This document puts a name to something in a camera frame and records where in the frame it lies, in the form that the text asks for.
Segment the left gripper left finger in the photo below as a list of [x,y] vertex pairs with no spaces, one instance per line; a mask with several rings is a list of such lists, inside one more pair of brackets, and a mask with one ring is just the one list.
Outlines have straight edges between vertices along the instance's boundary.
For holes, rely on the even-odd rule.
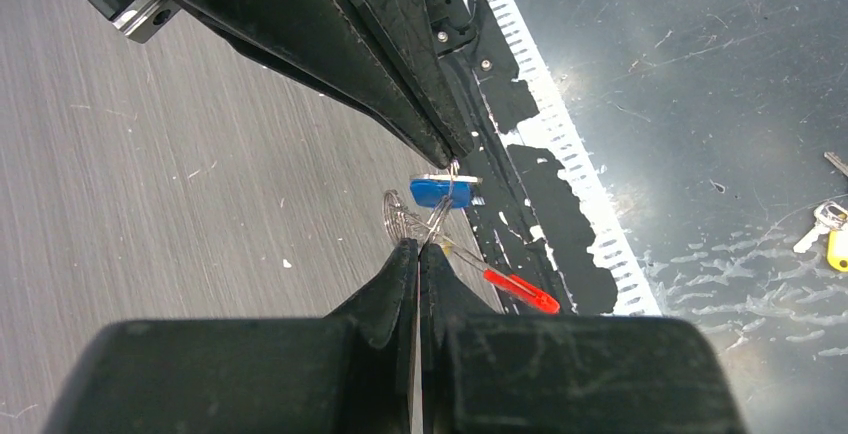
[[418,246],[320,318],[138,319],[83,351],[49,433],[408,433]]

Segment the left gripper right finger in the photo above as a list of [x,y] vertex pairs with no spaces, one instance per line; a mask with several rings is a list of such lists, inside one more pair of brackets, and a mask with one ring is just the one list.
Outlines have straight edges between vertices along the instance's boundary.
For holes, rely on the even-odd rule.
[[419,256],[427,433],[743,433],[714,350],[667,317],[500,314]]

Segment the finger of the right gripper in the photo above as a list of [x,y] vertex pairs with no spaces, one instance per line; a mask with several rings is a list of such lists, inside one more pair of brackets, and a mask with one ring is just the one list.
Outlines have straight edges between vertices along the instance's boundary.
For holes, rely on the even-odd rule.
[[427,0],[348,0],[364,39],[400,96],[377,113],[397,137],[428,160],[465,157],[473,140],[437,55]]
[[369,116],[396,136],[377,109],[398,107],[400,96],[348,0],[174,1],[240,54]]

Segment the red handled metal keyring holder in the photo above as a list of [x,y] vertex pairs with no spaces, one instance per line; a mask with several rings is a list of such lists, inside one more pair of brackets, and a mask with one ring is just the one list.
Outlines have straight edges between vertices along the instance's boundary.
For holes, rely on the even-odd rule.
[[479,271],[482,278],[493,287],[510,296],[526,307],[544,314],[555,315],[561,312],[560,303],[550,294],[520,278],[516,274],[504,274],[488,264],[479,255],[457,244],[442,233],[442,224],[447,217],[451,200],[443,196],[433,208],[428,219],[413,213],[402,201],[395,190],[387,190],[383,195],[383,223],[389,238],[398,241],[410,238],[423,244],[432,242],[447,254],[453,254],[464,263]]

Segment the blue tagged key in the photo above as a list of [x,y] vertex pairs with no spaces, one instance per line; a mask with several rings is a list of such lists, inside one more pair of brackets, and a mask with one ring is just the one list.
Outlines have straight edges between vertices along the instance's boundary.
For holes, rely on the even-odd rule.
[[452,209],[464,209],[471,205],[472,187],[482,183],[476,176],[449,174],[422,174],[409,182],[409,191],[416,205],[434,209],[444,199],[451,201]]

